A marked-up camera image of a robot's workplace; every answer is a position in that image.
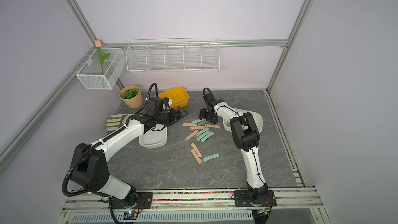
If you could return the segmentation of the olive knife top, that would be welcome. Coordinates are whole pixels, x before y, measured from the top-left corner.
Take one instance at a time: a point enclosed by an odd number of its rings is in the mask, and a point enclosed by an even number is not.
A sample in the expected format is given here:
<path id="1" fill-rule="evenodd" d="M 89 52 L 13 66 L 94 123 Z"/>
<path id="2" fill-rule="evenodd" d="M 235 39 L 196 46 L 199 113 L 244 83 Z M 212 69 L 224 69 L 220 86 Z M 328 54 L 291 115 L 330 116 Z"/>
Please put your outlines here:
<path id="1" fill-rule="evenodd" d="M 198 126 L 203 126 L 207 123 L 207 120 L 202 120 L 198 123 Z"/>

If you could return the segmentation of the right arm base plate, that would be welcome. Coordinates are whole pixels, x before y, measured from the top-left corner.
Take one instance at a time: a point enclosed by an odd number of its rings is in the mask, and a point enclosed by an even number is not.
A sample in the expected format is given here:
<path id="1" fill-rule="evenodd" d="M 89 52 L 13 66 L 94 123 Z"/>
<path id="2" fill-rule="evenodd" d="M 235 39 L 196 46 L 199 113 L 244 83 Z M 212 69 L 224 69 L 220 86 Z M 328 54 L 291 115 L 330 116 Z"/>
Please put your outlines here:
<path id="1" fill-rule="evenodd" d="M 275 207 L 277 205 L 275 194 L 272 190 L 258 192 L 252 190 L 236 190 L 231 199 L 236 207 Z"/>

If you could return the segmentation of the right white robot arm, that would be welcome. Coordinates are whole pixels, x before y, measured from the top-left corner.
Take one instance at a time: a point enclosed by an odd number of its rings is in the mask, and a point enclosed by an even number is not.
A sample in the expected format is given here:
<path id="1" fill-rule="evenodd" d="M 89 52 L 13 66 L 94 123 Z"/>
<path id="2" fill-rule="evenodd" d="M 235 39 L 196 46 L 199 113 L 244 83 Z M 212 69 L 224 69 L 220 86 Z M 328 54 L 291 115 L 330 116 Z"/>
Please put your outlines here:
<path id="1" fill-rule="evenodd" d="M 217 123 L 222 118 L 230 125 L 232 139 L 241 151 L 247 172 L 248 191 L 255 199 L 268 193 L 259 162 L 260 131 L 251 112 L 243 112 L 229 106 L 224 100 L 216 99 L 209 88 L 203 89 L 206 108 L 200 110 L 200 119 Z"/>

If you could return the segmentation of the white basin with knives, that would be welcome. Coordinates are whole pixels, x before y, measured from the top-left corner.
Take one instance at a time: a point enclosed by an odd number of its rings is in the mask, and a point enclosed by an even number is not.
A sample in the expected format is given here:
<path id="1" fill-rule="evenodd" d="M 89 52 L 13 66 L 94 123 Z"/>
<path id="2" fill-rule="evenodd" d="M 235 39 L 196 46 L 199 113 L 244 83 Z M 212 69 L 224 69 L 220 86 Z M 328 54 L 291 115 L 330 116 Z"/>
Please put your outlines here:
<path id="1" fill-rule="evenodd" d="M 223 128 L 228 132 L 232 132 L 230 122 L 233 118 L 237 118 L 244 130 L 252 128 L 259 133 L 263 130 L 263 117 L 257 112 L 227 106 L 219 109 L 218 116 L 222 118 Z"/>

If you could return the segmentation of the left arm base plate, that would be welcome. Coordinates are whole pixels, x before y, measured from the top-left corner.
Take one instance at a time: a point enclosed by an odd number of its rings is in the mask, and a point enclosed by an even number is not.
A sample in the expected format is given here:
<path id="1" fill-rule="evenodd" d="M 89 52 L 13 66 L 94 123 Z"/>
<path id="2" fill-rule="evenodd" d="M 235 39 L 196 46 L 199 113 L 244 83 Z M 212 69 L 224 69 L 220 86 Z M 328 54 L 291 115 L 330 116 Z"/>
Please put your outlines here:
<path id="1" fill-rule="evenodd" d="M 153 192 L 135 192 L 125 199 L 111 197 L 109 200 L 112 209 L 148 209 L 151 207 Z"/>

